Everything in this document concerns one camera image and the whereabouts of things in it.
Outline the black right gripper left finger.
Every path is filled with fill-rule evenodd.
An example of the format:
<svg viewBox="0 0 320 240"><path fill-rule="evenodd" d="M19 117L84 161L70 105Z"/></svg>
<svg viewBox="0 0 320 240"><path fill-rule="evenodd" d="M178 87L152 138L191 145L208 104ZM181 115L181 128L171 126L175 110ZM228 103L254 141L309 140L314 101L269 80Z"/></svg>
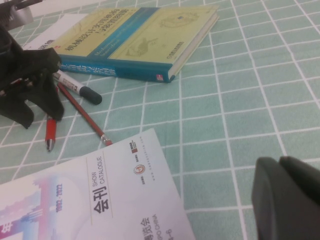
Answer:
<svg viewBox="0 0 320 240"><path fill-rule="evenodd" d="M320 197L308 197L280 165L256 161L251 201L259 240L318 240Z"/></svg>

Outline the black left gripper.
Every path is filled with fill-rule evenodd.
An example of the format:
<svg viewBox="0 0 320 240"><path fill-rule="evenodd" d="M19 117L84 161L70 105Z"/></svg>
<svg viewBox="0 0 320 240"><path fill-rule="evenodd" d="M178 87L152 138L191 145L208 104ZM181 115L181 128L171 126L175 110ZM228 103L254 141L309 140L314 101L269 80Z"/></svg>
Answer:
<svg viewBox="0 0 320 240"><path fill-rule="evenodd" d="M28 129L34 113L23 100L29 100L54 120L61 121L64 107L53 78L60 66L61 58L53 48L25 50L1 25L0 115Z"/></svg>

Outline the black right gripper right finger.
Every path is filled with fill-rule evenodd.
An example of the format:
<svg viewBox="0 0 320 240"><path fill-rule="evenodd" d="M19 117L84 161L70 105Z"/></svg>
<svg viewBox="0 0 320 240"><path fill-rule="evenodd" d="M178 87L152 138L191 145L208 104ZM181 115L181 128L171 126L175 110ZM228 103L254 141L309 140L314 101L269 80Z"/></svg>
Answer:
<svg viewBox="0 0 320 240"><path fill-rule="evenodd" d="M320 171L292 156L282 156L279 164L295 184L309 197L320 197Z"/></svg>

